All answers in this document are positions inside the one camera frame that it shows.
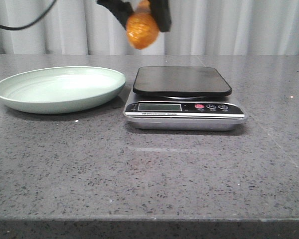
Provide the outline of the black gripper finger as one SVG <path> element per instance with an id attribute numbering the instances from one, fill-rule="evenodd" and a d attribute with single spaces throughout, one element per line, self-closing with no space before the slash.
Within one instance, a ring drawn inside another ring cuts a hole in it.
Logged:
<path id="1" fill-rule="evenodd" d="M 96 3 L 109 10 L 122 26 L 126 26 L 129 17 L 134 13 L 130 2 L 122 0 L 96 0 Z"/>
<path id="2" fill-rule="evenodd" d="M 160 32 L 169 32 L 171 28 L 171 14 L 169 0 L 150 0 L 151 14 Z"/>

